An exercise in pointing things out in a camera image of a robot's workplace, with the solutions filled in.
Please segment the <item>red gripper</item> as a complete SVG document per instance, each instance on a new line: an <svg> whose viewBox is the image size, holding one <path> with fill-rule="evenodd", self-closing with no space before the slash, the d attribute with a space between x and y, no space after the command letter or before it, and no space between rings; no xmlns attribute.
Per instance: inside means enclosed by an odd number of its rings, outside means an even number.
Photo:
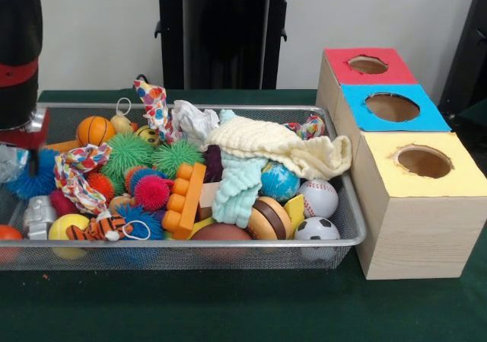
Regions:
<svg viewBox="0 0 487 342"><path fill-rule="evenodd" d="M40 168L40 147L46 142L49 111L35 110L23 126L1 130L1 144L29 150L29 175L35 177Z"/></svg>

